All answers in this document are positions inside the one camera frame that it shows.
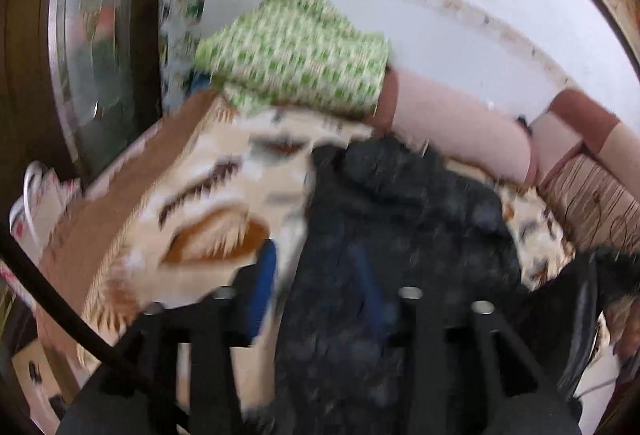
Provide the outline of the black puffer jacket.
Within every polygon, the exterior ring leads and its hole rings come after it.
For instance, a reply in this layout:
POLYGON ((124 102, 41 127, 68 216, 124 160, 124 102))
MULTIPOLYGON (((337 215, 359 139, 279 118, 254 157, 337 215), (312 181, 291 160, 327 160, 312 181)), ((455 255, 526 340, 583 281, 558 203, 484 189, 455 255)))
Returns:
POLYGON ((499 197, 436 151, 370 138, 318 146, 311 162, 274 396, 247 433, 577 433, 597 318, 638 290, 638 255, 594 247, 528 290, 499 197), (386 344, 364 318, 354 244, 398 305, 386 344))

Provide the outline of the leaf-patterned beige blanket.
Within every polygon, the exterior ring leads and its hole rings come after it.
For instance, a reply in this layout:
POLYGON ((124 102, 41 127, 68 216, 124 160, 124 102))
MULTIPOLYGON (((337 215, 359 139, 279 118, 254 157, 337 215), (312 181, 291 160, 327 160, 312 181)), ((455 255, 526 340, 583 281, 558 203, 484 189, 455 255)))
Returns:
POLYGON ((440 155, 318 112, 242 117, 212 92, 166 121, 103 197, 58 224, 43 253, 44 274, 98 339, 82 346, 47 313, 38 318, 39 331, 91 371, 61 431, 249 434, 248 413, 274 396, 283 306, 307 239, 312 151, 383 137, 440 155), (268 239, 277 247, 269 309, 252 345, 232 347, 232 282, 268 239))

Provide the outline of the pink bolster cushion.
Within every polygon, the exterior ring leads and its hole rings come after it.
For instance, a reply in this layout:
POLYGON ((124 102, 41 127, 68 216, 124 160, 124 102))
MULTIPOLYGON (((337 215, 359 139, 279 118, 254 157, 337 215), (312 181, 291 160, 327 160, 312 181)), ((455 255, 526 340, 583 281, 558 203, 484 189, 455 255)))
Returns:
POLYGON ((538 160, 518 120, 410 71, 388 68, 371 124, 414 147, 433 146, 498 180, 534 184, 538 160))

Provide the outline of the white paper bag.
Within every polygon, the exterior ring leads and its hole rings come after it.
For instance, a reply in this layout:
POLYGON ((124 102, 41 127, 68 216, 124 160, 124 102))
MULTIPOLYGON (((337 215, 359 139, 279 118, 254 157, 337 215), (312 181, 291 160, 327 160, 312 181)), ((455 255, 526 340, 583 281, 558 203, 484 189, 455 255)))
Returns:
POLYGON ((35 265, 39 264, 56 225, 80 192, 79 178, 61 182, 54 169, 39 161, 27 166, 22 195, 9 213, 9 229, 35 265))

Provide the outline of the striped brown cushion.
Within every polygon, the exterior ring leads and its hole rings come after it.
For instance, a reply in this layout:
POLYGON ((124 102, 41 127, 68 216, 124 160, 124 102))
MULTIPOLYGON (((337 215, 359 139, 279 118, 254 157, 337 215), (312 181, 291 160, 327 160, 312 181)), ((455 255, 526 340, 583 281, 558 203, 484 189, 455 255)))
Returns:
POLYGON ((539 192, 577 250, 639 251, 639 201, 591 158, 571 158, 539 192))

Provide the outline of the green checkered pillow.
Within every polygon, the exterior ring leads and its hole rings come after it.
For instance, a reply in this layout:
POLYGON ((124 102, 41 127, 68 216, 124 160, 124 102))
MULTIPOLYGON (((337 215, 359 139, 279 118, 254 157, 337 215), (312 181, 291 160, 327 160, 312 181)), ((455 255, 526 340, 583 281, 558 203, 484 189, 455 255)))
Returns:
POLYGON ((262 0, 198 42, 194 67, 242 114, 302 106, 364 118, 378 106, 388 58, 385 36, 357 29, 328 0, 262 0))

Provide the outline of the glass panel door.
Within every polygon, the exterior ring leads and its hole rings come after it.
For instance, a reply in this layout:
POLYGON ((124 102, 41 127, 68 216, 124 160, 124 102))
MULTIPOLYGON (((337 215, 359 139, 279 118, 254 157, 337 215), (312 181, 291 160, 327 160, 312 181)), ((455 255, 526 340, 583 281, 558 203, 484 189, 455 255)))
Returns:
POLYGON ((96 179, 138 135, 131 73, 132 0, 49 0, 48 53, 73 166, 96 179))

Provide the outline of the floral patterned bag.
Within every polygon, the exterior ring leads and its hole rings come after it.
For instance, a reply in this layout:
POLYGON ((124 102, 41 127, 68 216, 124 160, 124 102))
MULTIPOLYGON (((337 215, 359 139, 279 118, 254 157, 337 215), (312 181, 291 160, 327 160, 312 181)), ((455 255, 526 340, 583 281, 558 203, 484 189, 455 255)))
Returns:
POLYGON ((205 0, 158 0, 160 102, 175 114, 193 92, 194 57, 205 0))

